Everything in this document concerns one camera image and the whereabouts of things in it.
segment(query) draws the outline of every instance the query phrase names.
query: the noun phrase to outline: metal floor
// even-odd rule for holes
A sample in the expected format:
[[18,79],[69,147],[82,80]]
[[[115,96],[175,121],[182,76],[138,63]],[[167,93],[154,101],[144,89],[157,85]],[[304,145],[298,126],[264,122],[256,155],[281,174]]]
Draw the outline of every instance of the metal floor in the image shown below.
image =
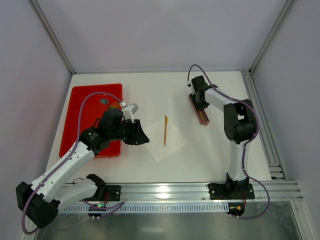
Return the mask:
[[[244,216],[254,216],[265,202],[248,202]],[[119,214],[88,220],[68,231],[83,214],[61,214],[36,240],[301,240],[290,202],[272,202],[261,218],[240,220],[226,213]]]

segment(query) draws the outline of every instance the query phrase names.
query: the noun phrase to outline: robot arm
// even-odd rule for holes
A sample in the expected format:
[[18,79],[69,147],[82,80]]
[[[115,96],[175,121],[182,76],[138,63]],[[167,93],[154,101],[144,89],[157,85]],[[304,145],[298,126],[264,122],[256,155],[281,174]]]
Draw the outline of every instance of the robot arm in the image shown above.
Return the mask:
[[[224,133],[230,140],[230,166],[226,174],[225,188],[229,198],[240,198],[249,188],[249,178],[242,167],[243,154],[244,168],[247,168],[250,143],[244,144],[253,137],[257,122],[253,113],[243,104],[220,94],[207,85],[203,76],[197,76],[187,83],[192,89],[189,99],[193,105],[200,124],[207,124],[209,119],[205,109],[211,104],[220,109],[224,116]],[[243,100],[252,107],[249,99]]]
[[83,165],[107,148],[110,142],[122,140],[128,145],[141,145],[149,142],[142,130],[140,120],[133,118],[137,110],[136,104],[130,104],[123,110],[109,108],[105,111],[97,127],[87,128],[81,133],[71,156],[69,154],[75,143],[46,173],[32,181],[31,184],[21,182],[17,186],[16,196],[19,209],[23,211],[27,200],[37,186],[66,158],[68,160],[63,166],[57,169],[36,192],[26,210],[26,215],[38,228],[44,228],[50,224],[57,216],[59,209],[86,198],[93,197],[98,200],[105,195],[106,183],[94,174],[88,175],[85,180],[71,187],[62,188],[62,186]]

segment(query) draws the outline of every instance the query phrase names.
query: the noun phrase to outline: white paper napkin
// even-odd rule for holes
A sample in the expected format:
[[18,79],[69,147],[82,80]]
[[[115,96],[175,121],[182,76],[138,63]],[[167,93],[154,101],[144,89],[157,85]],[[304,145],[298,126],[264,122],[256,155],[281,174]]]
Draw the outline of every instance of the white paper napkin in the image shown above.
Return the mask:
[[156,121],[151,126],[146,127],[143,131],[150,139],[150,142],[146,143],[145,147],[148,149],[156,162],[159,162],[160,160],[166,158],[188,143],[183,134],[173,123],[173,121],[170,120],[170,118],[168,118],[168,122],[166,125],[165,146],[165,118]]

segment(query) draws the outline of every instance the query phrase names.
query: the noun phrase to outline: red tray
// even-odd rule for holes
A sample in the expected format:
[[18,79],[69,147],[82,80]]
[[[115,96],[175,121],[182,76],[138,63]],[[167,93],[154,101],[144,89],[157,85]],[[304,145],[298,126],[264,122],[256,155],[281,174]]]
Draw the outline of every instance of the red tray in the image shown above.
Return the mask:
[[[92,86],[76,86],[72,88],[68,111],[65,118],[63,136],[60,146],[60,158],[66,154],[71,148],[72,144],[76,141],[77,137],[77,122],[80,106],[85,97],[94,92],[106,92],[115,95],[122,100],[122,85],[105,84],[105,85],[92,85]],[[100,119],[103,113],[110,107],[121,108],[117,100],[113,97],[97,94],[91,96],[84,104],[80,133],[90,128],[96,119]],[[102,150],[96,158],[105,157],[118,157],[121,151],[121,141],[112,141],[106,149]]]

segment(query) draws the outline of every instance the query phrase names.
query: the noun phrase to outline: white table surface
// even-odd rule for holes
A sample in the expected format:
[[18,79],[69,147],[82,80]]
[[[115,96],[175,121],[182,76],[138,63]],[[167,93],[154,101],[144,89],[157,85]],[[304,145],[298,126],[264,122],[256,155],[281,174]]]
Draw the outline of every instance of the white table surface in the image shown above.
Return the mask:
[[[208,72],[212,83],[238,99],[248,98],[239,71]],[[199,76],[191,73],[191,78]],[[187,72],[112,73],[73,75],[54,138],[47,170],[59,160],[59,150],[73,87],[121,83],[123,100],[136,103],[139,110],[134,117],[142,128],[167,115],[180,129],[188,144],[167,158],[155,162],[144,145],[122,143],[121,154],[113,158],[97,158],[84,165],[73,177],[85,178],[96,174],[109,183],[169,183],[222,182],[230,163],[230,142],[224,133],[223,113],[209,106],[205,111],[210,119],[201,126],[188,99],[191,89],[186,86]],[[251,144],[248,173],[261,181],[270,181],[266,157],[260,138]]]

